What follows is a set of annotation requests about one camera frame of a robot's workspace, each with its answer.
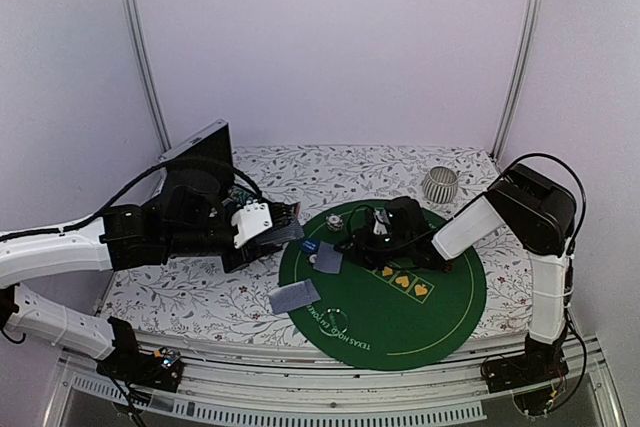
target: poker mat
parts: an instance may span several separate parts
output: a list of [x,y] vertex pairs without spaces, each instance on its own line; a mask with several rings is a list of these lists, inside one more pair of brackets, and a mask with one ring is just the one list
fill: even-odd
[[[305,238],[335,244],[346,233],[331,232],[330,214],[344,222],[359,205],[381,208],[385,200],[349,202],[313,217],[304,226]],[[445,221],[423,209],[432,226]],[[358,209],[355,229],[364,222]],[[465,251],[448,273],[411,267],[397,259],[379,271],[342,261],[340,273],[313,269],[300,241],[291,242],[280,263],[281,286],[311,279],[321,299],[289,313],[298,330],[318,349],[345,364],[373,370],[407,370],[433,364],[457,350],[482,316],[486,280],[482,262],[473,248]]]

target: tabletop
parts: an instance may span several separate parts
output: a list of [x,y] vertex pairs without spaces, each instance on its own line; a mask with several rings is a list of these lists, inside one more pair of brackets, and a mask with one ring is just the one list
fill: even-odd
[[[409,195],[449,218],[498,175],[483,150],[417,146],[239,147],[235,165],[268,198],[300,202],[301,223],[344,202]],[[459,174],[456,198],[434,204],[420,184],[430,168]],[[531,316],[531,271],[526,252],[506,227],[475,246],[487,279],[487,303],[471,338],[526,331]],[[282,253],[231,274],[219,258],[191,257],[117,272],[101,316],[124,319],[140,331],[198,340],[309,347],[287,314],[274,315],[268,293],[278,286]]]

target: floral pattern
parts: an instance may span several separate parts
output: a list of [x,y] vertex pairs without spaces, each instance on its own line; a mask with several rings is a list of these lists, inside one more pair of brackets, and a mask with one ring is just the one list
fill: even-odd
[[[302,205],[304,223],[335,205],[368,198],[410,195],[427,209],[450,217],[496,177],[487,156],[474,148],[411,146],[242,147],[234,161],[273,200]],[[444,165],[459,174],[450,204],[423,198],[428,170]],[[472,338],[519,333],[531,315],[531,273],[522,246],[507,228],[476,245],[487,277],[487,305]],[[282,253],[224,274],[218,258],[185,258],[166,266],[118,272],[103,316],[135,328],[186,338],[309,346],[287,314],[273,315],[268,293],[278,286]]]

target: wall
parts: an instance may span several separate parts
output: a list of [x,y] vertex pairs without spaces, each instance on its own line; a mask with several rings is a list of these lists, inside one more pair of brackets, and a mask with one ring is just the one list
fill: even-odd
[[526,0],[139,0],[174,143],[491,147]]
[[[0,0],[0,230],[95,210],[159,153],[121,0]],[[89,311],[108,276],[31,283]],[[42,423],[59,351],[0,338],[0,424]]]
[[543,0],[505,163],[542,150],[584,179],[574,306],[640,419],[640,0]]

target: white backdrop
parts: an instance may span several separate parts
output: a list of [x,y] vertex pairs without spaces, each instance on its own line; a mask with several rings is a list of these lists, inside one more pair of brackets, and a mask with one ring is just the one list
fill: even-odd
[[[0,12],[0,231],[87,215],[160,150],[122,1],[0,0]],[[88,312],[108,279],[29,284]],[[42,425],[59,355],[36,338],[0,338],[3,427]]]
[[526,0],[138,0],[173,143],[490,148]]
[[630,426],[640,419],[639,99],[640,0],[543,0],[505,165],[546,151],[585,183],[573,304],[598,334]]

